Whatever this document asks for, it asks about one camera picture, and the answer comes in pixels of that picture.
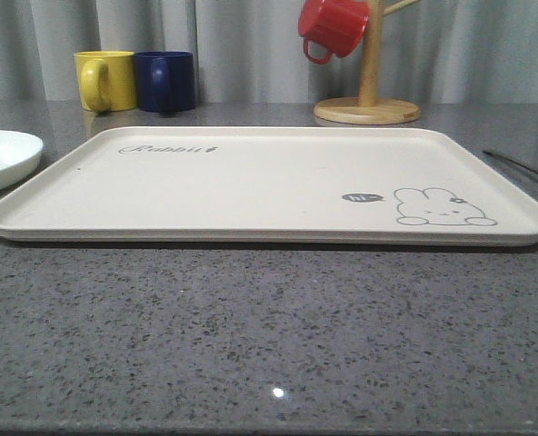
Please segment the beige rabbit serving tray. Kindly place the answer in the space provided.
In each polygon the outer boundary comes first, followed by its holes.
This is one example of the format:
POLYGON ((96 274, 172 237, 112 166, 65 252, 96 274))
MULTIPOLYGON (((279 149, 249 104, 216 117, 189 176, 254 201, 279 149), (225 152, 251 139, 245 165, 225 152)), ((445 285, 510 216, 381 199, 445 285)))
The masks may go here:
POLYGON ((2 198, 0 236, 524 246, 538 203, 430 130, 122 127, 2 198))

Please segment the dark blue mug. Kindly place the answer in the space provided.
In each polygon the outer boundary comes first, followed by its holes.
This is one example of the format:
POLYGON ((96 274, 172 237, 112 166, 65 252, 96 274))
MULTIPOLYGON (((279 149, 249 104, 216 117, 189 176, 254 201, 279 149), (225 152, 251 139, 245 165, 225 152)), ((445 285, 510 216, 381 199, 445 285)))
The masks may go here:
POLYGON ((133 54, 139 109, 173 113, 195 109, 194 57, 185 51, 133 54))

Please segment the silver metal chopstick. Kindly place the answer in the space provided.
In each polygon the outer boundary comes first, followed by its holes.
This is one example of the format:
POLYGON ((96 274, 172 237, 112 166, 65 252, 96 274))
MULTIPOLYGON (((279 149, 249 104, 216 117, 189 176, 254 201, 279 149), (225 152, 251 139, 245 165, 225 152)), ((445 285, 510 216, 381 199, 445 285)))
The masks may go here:
POLYGON ((491 149, 483 150, 483 153, 490 156, 490 157, 492 157, 492 158, 494 158, 494 159, 506 162, 508 164, 513 164, 513 165, 515 165, 515 166, 517 166, 519 168, 522 168, 522 169, 528 171, 529 173, 533 173, 533 174, 536 174, 538 176, 538 169, 535 169, 535 168, 531 167, 527 163, 524 163, 524 162, 521 162, 521 161, 519 161, 517 159, 514 159, 514 158, 512 158, 511 156, 509 156, 507 154, 502 154, 502 153, 496 152, 495 150, 491 150, 491 149))

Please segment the yellow mug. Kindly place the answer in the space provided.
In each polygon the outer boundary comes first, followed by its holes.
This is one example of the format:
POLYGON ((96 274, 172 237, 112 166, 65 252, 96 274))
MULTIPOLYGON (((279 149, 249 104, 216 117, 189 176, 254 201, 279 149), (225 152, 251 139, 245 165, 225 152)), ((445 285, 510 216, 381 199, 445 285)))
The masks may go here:
POLYGON ((103 113, 137 107, 131 51, 84 51, 74 54, 80 100, 87 111, 103 113))

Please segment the white round plate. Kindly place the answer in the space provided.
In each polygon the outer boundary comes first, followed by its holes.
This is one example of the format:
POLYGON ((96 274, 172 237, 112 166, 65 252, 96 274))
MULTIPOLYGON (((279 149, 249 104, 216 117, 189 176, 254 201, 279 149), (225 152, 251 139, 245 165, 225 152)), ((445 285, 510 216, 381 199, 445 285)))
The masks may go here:
POLYGON ((35 135, 0 130, 0 190, 32 173, 43 149, 43 140, 35 135))

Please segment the wooden mug tree stand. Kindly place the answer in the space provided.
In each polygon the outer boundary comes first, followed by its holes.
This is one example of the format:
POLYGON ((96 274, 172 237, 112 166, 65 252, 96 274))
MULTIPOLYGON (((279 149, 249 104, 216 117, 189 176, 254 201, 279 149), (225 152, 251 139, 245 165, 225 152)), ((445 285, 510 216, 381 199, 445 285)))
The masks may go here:
POLYGON ((360 125, 402 124, 420 117, 420 108, 416 104, 383 99, 378 95, 384 17, 415 3, 417 0, 397 1, 385 6, 383 0, 367 1, 371 17, 363 43, 358 96, 320 101, 314 107, 317 117, 337 123, 360 125))

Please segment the red mug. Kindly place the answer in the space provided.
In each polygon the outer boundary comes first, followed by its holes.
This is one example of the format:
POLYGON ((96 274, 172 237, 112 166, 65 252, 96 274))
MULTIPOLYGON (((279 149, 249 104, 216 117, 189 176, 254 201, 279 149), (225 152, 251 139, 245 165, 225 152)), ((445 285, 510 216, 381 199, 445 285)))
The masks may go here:
POLYGON ((348 56, 364 37, 370 13, 366 2, 305 1, 297 28, 306 58, 315 64, 327 64, 333 55, 348 56))

